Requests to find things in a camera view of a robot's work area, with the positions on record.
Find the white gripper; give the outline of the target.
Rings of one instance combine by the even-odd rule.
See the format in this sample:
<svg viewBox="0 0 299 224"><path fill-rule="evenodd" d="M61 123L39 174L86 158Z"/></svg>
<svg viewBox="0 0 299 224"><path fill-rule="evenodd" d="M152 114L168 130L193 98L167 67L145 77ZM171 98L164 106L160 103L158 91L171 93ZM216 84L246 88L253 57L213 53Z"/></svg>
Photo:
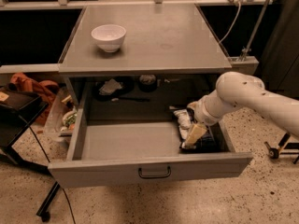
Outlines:
<svg viewBox="0 0 299 224"><path fill-rule="evenodd" d="M212 116L206 109L206 97L202 97L197 102L187 104L187 108L194 110L194 118L197 122L206 126L213 126L221 118ZM193 124L189 129L186 139L182 143L183 148L195 148L195 143L207 132L207 127L203 124Z"/></svg>

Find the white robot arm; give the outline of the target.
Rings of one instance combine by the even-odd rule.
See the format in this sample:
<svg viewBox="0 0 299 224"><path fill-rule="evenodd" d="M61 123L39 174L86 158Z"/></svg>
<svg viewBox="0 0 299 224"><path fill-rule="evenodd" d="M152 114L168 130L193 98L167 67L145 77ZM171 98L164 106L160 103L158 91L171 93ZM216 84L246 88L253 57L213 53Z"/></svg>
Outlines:
<svg viewBox="0 0 299 224"><path fill-rule="evenodd" d="M226 72L217 79L216 89L212 93L188 104L197 123L189 129L182 147L194 149L206 127L242 107L256 111L286 133L299 138L299 101L267 91L257 77Z"/></svg>

